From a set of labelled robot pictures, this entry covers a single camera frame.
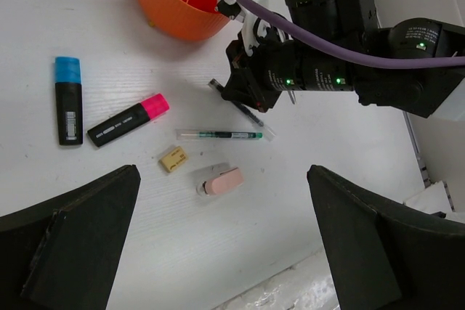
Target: pen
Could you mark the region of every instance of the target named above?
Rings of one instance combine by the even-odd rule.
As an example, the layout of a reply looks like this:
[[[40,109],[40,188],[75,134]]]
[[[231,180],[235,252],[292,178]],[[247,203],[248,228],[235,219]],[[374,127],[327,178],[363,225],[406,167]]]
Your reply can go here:
[[[204,131],[204,130],[177,130],[177,138],[183,139],[205,139],[205,138],[222,138],[222,139],[261,139],[261,132],[230,132],[230,131]]]
[[[219,93],[222,93],[225,89],[223,85],[221,85],[216,79],[212,79],[209,82],[209,86],[213,90],[217,90]],[[263,132],[264,137],[269,141],[272,141],[275,138],[276,133],[265,123],[260,120],[255,114],[253,114],[245,105],[242,105],[239,102],[232,102],[236,108],[238,108],[251,122],[254,126],[256,126],[260,131]]]

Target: blue highlighter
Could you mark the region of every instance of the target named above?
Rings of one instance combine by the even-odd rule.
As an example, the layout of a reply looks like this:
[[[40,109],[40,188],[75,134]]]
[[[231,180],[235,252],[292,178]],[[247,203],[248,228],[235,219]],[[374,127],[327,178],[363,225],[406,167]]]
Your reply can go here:
[[[55,58],[55,97],[60,145],[82,144],[81,66],[77,58]]]

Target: eraser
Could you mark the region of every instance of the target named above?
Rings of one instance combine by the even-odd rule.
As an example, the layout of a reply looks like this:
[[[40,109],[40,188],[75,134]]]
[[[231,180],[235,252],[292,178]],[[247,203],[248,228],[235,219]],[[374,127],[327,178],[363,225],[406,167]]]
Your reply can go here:
[[[189,157],[181,147],[176,147],[168,155],[161,158],[160,162],[163,167],[169,172],[176,171]]]
[[[209,179],[202,183],[198,188],[199,194],[206,194],[208,196],[223,195],[232,192],[234,189],[240,187],[244,183],[244,178],[239,168],[231,168],[223,172],[215,178]]]

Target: black marker body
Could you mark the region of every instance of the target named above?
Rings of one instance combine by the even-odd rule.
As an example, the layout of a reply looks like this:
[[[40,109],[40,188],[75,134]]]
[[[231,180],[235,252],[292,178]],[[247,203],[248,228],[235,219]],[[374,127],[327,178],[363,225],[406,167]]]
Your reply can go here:
[[[149,121],[147,111],[140,103],[137,103],[88,130],[87,134],[97,147],[101,147]]]
[[[56,83],[58,141],[60,145],[83,143],[82,85]]]

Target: blue cap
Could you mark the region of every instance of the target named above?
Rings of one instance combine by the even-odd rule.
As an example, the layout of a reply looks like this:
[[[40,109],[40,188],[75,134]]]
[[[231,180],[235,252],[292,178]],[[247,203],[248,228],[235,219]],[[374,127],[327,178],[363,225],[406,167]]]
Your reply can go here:
[[[81,83],[81,66],[77,58],[55,58],[55,83]]]

